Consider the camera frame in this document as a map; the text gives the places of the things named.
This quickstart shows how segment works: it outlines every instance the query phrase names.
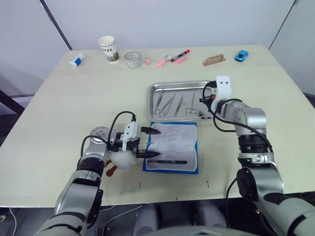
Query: gray wall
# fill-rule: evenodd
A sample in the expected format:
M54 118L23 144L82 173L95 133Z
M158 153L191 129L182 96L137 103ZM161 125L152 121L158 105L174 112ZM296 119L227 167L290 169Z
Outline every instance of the gray wall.
M299 0L270 51L302 91L315 94L315 0Z
M46 0L74 49L263 44L294 0Z
M0 89L35 93L67 51L38 0L0 1Z

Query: white cable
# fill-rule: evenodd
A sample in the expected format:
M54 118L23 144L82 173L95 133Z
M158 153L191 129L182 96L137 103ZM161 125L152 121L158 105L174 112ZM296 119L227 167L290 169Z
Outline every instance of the white cable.
M9 211L10 211L11 215L12 215L13 218L14 218L14 230L13 230L13 234L12 234L12 236L14 236L14 235L15 235L15 231L16 231L16 225L17 225L17 224L16 224L16 218L15 218L15 215L13 214L11 208L9 208Z
M110 208L100 210L99 212L101 212L101 211L106 211L106 210L111 210L111 209L113 209L113 208L116 207L116 206L117 206L117 205L114 205L114 206L112 206L112 207L110 207Z
M104 224L102 224L99 228L103 228L105 225L107 225L107 223L111 222L112 220L115 220L115 219L118 218L119 216L125 215L125 214L127 214L128 212L131 212L131 211L133 211L133 210L137 210L137 209L139 209L140 207L142 207L142 205L141 205L141 206L138 206L138 207L136 207L136 208L134 208L134 209L128 210L128 211L126 211L126 212L124 212L124 213L121 213L121 214L119 214L119 215L116 215L115 217L111 218L110 220L108 220L108 221L106 221Z

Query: stainless steel tray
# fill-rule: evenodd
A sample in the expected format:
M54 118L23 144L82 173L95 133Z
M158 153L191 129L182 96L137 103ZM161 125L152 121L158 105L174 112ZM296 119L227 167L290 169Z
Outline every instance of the stainless steel tray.
M208 112L208 109L205 104L199 102L199 99L202 97L202 90L206 85L207 81L189 81L189 82L175 82L175 83L161 83L153 84L148 88L147 93L147 118L150 121L154 122L168 122L168 121L191 121L191 120L200 120L212 118L212 114ZM194 96L194 102L192 108L196 111L187 113L187 108L191 107L192 97ZM158 111L161 110L165 104L173 97L173 102L169 102L168 106L164 109L169 112L165 116L158 114ZM160 104L157 107L158 98L161 96ZM178 110L177 116L176 109L178 104L183 96L181 106Z

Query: brown wooden piece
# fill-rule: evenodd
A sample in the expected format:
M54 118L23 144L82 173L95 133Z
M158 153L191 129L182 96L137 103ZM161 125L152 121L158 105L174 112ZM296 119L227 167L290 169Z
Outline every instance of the brown wooden piece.
M116 169L117 169L117 166L113 166L111 169L109 169L108 171L106 171L106 175L107 175L108 177L111 177L111 176L114 174L114 172L115 172Z
M212 64L215 64L215 63L218 63L218 62L222 62L222 61L225 61L225 60L226 59L224 58L224 55L223 54L219 54L219 55L207 58L206 62L202 63L202 64L204 66L207 66L207 65L212 65Z
M110 163L112 163L112 160L109 159L108 161L106 161L105 167L108 166Z

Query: blue toy car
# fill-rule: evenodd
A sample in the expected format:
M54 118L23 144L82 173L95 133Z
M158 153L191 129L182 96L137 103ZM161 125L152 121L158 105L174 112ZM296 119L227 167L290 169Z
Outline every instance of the blue toy car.
M241 50L237 56L235 57L235 60L236 61L244 61L245 58L248 56L248 52L247 51L244 51L244 50Z

